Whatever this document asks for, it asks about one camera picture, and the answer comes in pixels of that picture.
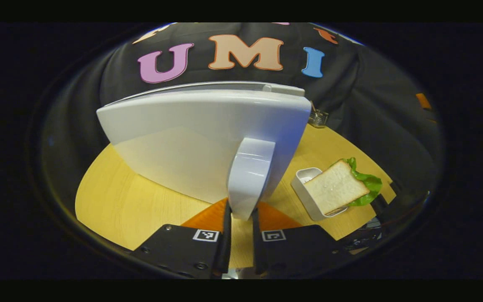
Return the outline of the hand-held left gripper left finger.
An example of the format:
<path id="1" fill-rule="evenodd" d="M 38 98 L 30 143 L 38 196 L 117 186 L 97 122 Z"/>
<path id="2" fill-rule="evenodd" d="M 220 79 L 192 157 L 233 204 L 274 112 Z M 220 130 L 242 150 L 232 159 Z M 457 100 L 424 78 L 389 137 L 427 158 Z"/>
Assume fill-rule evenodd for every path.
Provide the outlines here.
<path id="1" fill-rule="evenodd" d="M 181 225 L 165 224 L 131 253 L 154 268 L 187 279 L 220 279 L 229 269 L 231 208 L 227 198 Z"/>

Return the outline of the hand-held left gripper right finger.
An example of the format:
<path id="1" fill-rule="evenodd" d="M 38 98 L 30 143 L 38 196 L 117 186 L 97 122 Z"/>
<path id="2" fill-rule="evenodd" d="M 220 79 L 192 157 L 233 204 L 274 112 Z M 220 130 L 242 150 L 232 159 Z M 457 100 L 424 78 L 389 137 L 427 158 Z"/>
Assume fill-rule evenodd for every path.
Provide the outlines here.
<path id="1" fill-rule="evenodd" d="M 351 253 L 320 225 L 301 225 L 268 203 L 252 213 L 255 273 L 313 279 L 351 263 Z"/>

